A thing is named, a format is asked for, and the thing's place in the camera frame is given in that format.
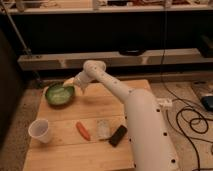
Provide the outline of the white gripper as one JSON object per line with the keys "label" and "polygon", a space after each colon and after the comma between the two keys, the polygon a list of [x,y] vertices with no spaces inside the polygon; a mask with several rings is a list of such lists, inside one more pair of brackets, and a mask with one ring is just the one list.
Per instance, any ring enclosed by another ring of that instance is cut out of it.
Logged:
{"label": "white gripper", "polygon": [[86,93],[87,86],[93,81],[85,71],[79,72],[75,77],[71,77],[64,81],[63,87],[73,86],[74,84],[81,88],[81,92],[84,95]]}

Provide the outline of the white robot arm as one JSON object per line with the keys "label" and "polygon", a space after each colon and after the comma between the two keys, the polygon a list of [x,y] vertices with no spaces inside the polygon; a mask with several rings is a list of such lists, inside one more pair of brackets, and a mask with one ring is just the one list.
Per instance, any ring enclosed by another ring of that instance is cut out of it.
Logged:
{"label": "white robot arm", "polygon": [[124,115],[133,153],[135,171],[181,171],[155,95],[145,88],[133,88],[106,72],[103,61],[87,60],[83,70],[63,85],[78,86],[85,92],[97,80],[124,105]]}

